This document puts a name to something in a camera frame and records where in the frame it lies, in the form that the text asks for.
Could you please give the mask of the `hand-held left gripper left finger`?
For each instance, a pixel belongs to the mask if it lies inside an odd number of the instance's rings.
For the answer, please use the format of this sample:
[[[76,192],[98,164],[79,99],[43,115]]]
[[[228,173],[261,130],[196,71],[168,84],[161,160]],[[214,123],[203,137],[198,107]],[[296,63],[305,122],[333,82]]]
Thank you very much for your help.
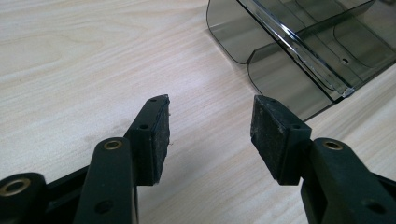
[[[132,147],[135,183],[159,183],[170,139],[169,96],[148,99],[124,135]]]

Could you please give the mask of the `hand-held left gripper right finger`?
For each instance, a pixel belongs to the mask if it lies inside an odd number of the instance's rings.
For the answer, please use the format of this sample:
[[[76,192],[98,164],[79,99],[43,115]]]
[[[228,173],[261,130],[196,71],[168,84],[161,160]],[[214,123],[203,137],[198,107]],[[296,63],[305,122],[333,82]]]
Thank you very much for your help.
[[[254,96],[250,138],[273,179],[296,186],[301,178],[301,154],[310,144],[312,129],[279,101]]]

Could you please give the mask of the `smoky clear plastic compartment box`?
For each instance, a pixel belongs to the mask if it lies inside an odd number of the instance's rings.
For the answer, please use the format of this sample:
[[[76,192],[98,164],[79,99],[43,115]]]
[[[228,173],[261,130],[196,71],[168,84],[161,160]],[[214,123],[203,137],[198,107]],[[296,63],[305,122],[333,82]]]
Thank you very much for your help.
[[[211,34],[302,120],[396,64],[396,0],[209,0]]]

